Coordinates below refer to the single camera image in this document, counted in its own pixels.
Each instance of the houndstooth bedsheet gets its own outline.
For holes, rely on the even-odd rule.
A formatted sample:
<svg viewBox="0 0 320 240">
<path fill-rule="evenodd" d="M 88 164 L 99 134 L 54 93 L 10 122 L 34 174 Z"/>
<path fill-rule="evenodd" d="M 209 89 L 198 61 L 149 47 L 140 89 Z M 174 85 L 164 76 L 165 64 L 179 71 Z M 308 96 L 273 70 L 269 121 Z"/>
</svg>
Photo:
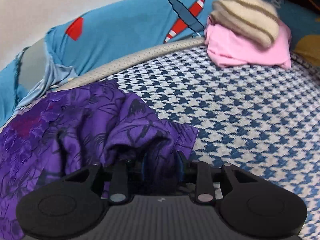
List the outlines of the houndstooth bedsheet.
<svg viewBox="0 0 320 240">
<path fill-rule="evenodd" d="M 320 79 L 316 68 L 221 69 L 204 46 L 109 76 L 160 118 L 199 128 L 192 158 L 233 163 L 300 196 L 303 239 L 320 240 Z"/>
</svg>

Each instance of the white wall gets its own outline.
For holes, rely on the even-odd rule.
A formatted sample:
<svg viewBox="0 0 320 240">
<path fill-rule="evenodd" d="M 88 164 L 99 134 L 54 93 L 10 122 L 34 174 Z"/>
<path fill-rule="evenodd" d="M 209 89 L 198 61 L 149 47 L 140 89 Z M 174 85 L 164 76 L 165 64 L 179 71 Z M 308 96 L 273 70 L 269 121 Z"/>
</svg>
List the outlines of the white wall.
<svg viewBox="0 0 320 240">
<path fill-rule="evenodd" d="M 53 26 L 119 0 L 0 0 L 0 69 Z"/>
</svg>

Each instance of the purple floral blanket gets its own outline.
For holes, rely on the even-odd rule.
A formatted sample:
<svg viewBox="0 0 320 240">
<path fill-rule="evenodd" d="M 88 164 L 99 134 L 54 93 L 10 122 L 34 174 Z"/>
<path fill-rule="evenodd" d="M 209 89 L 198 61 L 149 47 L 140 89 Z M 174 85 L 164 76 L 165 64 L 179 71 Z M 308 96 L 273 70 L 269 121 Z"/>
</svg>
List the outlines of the purple floral blanket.
<svg viewBox="0 0 320 240">
<path fill-rule="evenodd" d="M 53 92 L 17 115 L 0 134 L 0 239 L 21 239 L 15 208 L 30 191 L 88 164 L 147 155 L 152 180 L 188 158 L 197 129 L 160 120 L 136 94 L 115 81 Z"/>
</svg>

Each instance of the black round pad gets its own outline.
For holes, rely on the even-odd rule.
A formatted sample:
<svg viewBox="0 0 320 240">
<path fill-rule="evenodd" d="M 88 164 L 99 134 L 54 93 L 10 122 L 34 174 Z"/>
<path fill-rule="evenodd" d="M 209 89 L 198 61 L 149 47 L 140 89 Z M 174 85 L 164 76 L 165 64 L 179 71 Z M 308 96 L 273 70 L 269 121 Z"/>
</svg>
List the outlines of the black round pad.
<svg viewBox="0 0 320 240">
<path fill-rule="evenodd" d="M 220 213 L 240 233 L 282 237 L 300 232 L 307 208 L 298 196 L 285 189 L 245 183 L 223 198 Z"/>
<path fill-rule="evenodd" d="M 99 196 L 82 183 L 60 182 L 24 196 L 16 214 L 28 235 L 39 239 L 68 239 L 98 224 L 103 211 Z"/>
</svg>

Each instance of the red patch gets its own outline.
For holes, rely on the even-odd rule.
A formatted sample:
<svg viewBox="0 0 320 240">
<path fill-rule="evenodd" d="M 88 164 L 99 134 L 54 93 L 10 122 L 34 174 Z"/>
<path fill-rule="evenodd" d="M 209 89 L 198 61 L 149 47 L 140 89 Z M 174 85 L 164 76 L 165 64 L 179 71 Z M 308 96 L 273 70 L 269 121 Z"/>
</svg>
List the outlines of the red patch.
<svg viewBox="0 0 320 240">
<path fill-rule="evenodd" d="M 34 115 L 25 115 L 26 119 L 13 119 L 12 122 L 10 122 L 10 127 L 17 132 L 18 135 L 20 135 L 23 139 L 26 139 L 30 136 L 30 132 L 32 128 L 34 128 L 34 125 L 39 123 L 40 121 L 40 115 L 34 114 Z"/>
<path fill-rule="evenodd" d="M 71 39 L 76 41 L 80 35 L 82 34 L 82 25 L 83 25 L 83 18 L 79 17 L 70 24 L 70 26 L 66 30 L 66 34 L 69 35 Z"/>
</svg>

